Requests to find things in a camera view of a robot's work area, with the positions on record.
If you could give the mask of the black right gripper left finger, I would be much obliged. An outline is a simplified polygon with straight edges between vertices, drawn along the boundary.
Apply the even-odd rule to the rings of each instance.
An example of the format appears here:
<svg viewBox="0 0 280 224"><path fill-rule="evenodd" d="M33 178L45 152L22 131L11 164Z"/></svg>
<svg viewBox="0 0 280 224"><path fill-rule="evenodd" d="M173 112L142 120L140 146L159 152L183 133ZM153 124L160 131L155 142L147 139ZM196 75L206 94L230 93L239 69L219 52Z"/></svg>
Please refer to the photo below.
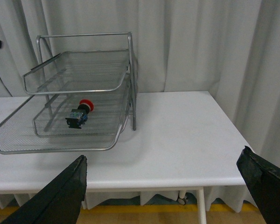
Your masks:
<svg viewBox="0 0 280 224"><path fill-rule="evenodd" d="M75 224L87 187L87 158L75 159L3 224Z"/></svg>

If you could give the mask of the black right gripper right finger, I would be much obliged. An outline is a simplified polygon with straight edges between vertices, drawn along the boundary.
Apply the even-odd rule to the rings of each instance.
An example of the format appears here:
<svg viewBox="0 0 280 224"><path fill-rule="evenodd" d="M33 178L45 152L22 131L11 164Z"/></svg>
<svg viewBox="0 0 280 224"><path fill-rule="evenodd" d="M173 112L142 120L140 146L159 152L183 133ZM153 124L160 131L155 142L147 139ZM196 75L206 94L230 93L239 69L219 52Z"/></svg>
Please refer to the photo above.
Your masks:
<svg viewBox="0 0 280 224"><path fill-rule="evenodd" d="M267 224L280 224L280 168L255 154L242 150L237 167Z"/></svg>

